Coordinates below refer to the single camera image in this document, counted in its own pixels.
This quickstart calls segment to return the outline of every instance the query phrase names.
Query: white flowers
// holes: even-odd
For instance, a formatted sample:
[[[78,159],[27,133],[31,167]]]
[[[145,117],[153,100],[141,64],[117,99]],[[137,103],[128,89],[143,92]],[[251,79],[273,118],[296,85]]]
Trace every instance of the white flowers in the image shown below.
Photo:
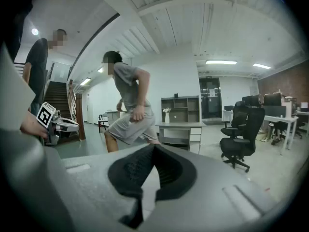
[[[169,107],[163,109],[163,112],[164,112],[164,113],[169,113],[170,111],[171,111],[171,108],[169,108]]]

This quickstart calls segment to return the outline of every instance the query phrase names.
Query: person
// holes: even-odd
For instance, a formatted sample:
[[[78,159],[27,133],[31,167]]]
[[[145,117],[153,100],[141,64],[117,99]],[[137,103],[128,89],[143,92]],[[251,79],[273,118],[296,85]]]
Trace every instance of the person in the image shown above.
[[[63,29],[53,32],[52,40],[45,38],[38,39],[30,49],[24,66],[23,78],[29,84],[29,87],[35,93],[35,98],[31,103],[30,112],[37,115],[42,104],[44,93],[44,75],[48,51],[56,49],[63,45],[67,40],[67,33]]]
[[[17,1],[19,6],[14,6],[14,10],[11,11],[10,16],[8,16],[7,19],[9,23],[6,24],[7,30],[5,31],[6,33],[4,35],[4,42],[12,62],[14,62],[20,48],[25,19],[33,8],[32,0]]]
[[[2,0],[1,7],[5,7],[5,0]],[[21,38],[23,34],[23,27],[25,18],[32,10],[32,0],[16,0],[18,4],[11,6],[9,9],[4,10],[2,18],[8,23],[4,24],[4,30],[1,39],[5,42],[8,54],[14,62],[18,50],[21,44]],[[21,124],[20,130],[23,133],[39,136],[47,139],[47,130],[38,123],[36,117],[30,112],[26,113],[26,116]]]
[[[130,145],[142,136],[150,144],[159,144],[154,128],[155,116],[149,101],[146,100],[150,74],[123,63],[121,55],[114,51],[104,54],[103,63],[108,64],[108,75],[113,76],[121,95],[117,110],[121,110],[122,102],[127,110],[127,113],[110,125],[104,133],[108,152],[118,150],[116,139]]]

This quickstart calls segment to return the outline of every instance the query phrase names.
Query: white vase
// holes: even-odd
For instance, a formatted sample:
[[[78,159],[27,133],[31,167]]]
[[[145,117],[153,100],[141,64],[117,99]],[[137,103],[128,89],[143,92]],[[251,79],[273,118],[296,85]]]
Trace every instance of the white vase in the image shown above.
[[[165,123],[169,123],[169,113],[165,113]]]

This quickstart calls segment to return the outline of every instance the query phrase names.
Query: white ceiling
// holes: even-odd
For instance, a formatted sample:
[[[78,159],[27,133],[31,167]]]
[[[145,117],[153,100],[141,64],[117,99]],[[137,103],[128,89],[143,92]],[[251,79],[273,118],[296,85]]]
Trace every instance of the white ceiling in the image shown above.
[[[77,57],[93,34],[115,14],[104,0],[33,0],[22,44],[33,45],[41,37],[50,39],[54,30],[64,29],[68,41],[58,52]],[[38,29],[39,35],[31,33],[33,28]]]
[[[200,76],[262,77],[307,58],[302,31],[280,0],[105,0],[121,27],[104,29],[75,65],[76,83],[93,78],[107,50],[124,58],[192,43]],[[232,60],[236,65],[206,65]],[[254,67],[260,63],[271,70]]]

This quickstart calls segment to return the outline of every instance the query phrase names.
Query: fluorescent light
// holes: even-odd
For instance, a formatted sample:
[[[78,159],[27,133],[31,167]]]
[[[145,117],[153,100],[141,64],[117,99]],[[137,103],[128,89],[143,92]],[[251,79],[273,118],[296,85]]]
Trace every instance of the fluorescent light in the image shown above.
[[[32,30],[31,30],[31,33],[32,33],[33,35],[38,35],[38,34],[39,34],[39,31],[38,31],[37,29],[32,29]]]
[[[206,64],[236,64],[235,61],[209,60]]]
[[[90,81],[90,78],[86,78],[82,83],[81,83],[81,86],[85,85],[87,82]]]
[[[266,65],[261,65],[261,64],[254,64],[253,66],[261,67],[261,68],[264,68],[264,69],[270,69],[270,67],[268,67]]]

